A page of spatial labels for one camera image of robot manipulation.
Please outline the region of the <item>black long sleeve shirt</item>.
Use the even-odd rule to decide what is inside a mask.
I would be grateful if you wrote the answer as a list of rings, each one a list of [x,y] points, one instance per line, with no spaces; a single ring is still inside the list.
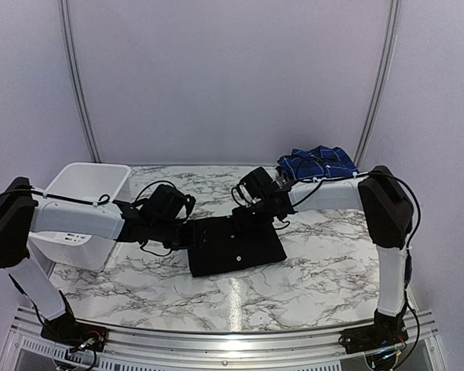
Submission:
[[[240,226],[232,217],[210,217],[193,223],[187,250],[193,277],[208,277],[282,262],[286,252],[271,221]]]

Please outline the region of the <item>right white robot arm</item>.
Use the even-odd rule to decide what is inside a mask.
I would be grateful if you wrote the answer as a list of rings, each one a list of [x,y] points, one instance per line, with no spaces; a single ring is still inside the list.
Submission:
[[[407,183],[379,165],[369,172],[336,177],[288,179],[280,170],[258,167],[233,187],[242,208],[278,219],[288,214],[322,209],[363,212],[379,259],[379,298],[368,340],[386,345],[404,326],[407,288],[412,275],[411,239],[421,221],[418,203]]]

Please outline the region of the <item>blue plaid shirt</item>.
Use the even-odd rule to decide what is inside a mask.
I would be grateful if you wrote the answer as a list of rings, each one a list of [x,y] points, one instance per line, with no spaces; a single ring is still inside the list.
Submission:
[[[341,147],[319,145],[308,151],[295,148],[290,155],[281,156],[277,163],[283,174],[294,180],[346,178],[359,173],[352,158]]]

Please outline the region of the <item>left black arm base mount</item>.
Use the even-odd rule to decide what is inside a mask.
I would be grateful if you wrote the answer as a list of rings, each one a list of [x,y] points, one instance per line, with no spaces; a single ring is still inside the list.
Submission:
[[[46,322],[40,333],[44,339],[68,345],[75,351],[94,350],[102,352],[107,340],[108,330],[103,326],[73,322]]]

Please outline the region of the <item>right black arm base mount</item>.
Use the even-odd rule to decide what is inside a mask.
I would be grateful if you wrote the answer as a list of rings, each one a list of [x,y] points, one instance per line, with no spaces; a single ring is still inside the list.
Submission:
[[[407,340],[408,333],[403,325],[391,329],[386,324],[372,324],[342,330],[338,342],[347,354],[354,354],[403,345]]]

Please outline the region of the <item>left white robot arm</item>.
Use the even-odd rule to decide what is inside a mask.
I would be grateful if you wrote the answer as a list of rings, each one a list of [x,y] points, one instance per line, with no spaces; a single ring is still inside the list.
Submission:
[[[55,195],[16,178],[0,193],[0,268],[26,294],[45,318],[45,327],[66,344],[77,343],[82,327],[65,297],[55,289],[31,256],[31,232],[87,234],[122,243],[160,242],[176,249],[196,200],[168,181],[157,181],[148,197],[128,203],[102,195],[96,201]]]

